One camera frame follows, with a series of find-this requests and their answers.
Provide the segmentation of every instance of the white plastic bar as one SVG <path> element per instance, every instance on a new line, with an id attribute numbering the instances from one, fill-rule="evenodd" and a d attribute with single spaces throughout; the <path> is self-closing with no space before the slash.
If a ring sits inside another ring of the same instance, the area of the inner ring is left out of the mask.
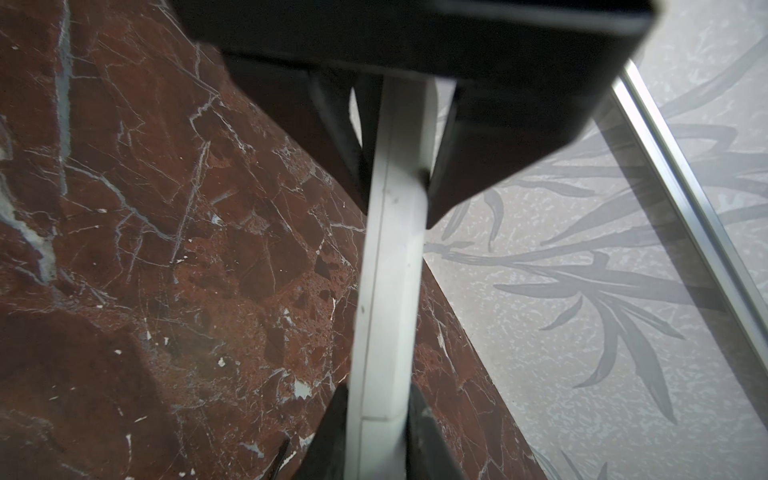
<path id="1" fill-rule="evenodd" d="M 768 307 L 632 61 L 614 82 L 613 94 L 725 303 L 768 372 Z"/>
<path id="2" fill-rule="evenodd" d="M 345 480 L 402 480 L 419 306 L 434 80 L 385 78 L 355 318 Z"/>

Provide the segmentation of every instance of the speckled gray surface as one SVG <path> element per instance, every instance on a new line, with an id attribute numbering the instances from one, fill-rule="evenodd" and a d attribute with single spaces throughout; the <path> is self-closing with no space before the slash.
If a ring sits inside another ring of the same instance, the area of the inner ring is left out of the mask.
<path id="1" fill-rule="evenodd" d="M 768 3 L 666 15 L 641 73 L 766 294 Z M 621 117 L 596 118 L 429 231 L 427 263 L 552 480 L 765 478 L 768 380 Z"/>

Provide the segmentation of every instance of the black plastic part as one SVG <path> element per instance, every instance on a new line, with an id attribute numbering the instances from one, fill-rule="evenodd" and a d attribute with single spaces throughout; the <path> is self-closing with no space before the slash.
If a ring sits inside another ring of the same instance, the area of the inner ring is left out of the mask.
<path id="1" fill-rule="evenodd" d="M 336 387 L 315 437 L 293 480 L 343 480 L 346 439 L 346 384 Z"/>
<path id="2" fill-rule="evenodd" d="M 464 480 L 464 474 L 448 450 L 432 410 L 415 383 L 411 384 L 406 435 L 409 480 Z"/>
<path id="3" fill-rule="evenodd" d="M 277 455 L 272 461 L 272 465 L 270 465 L 270 469 L 264 478 L 267 480 L 277 480 L 277 475 L 280 473 L 280 467 L 283 466 L 283 460 L 286 458 L 286 453 L 288 453 L 288 447 L 290 447 L 290 439 L 283 440 L 283 444 L 280 445 L 280 449 L 277 451 Z"/>
<path id="4" fill-rule="evenodd" d="M 188 35 L 227 52 L 235 82 L 364 213 L 376 118 L 363 117 L 378 111 L 380 84 L 370 98 L 358 84 L 455 79 L 427 227 L 571 141 L 654 19 L 652 0 L 172 2 Z M 346 115 L 353 85 L 362 152 Z"/>
<path id="5" fill-rule="evenodd" d="M 294 480 L 343 480 L 348 395 L 345 384 L 339 385 L 333 393 Z M 415 383 L 411 384 L 406 439 L 408 480 L 464 480 L 440 434 L 432 410 Z"/>

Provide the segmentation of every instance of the red marble surface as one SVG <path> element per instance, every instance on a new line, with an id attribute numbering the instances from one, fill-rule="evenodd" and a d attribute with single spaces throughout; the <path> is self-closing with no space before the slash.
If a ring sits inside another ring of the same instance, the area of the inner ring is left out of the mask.
<path id="1" fill-rule="evenodd" d="M 289 478 L 363 228 L 162 0 L 0 2 L 0 478 Z M 426 267 L 417 335 L 468 478 L 544 478 Z"/>

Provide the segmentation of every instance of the white pole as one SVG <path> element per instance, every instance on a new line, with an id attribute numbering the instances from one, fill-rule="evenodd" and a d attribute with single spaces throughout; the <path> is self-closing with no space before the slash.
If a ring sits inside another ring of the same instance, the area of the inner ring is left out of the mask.
<path id="1" fill-rule="evenodd" d="M 345 480 L 405 478 L 436 118 L 434 79 L 384 79 L 349 373 Z"/>

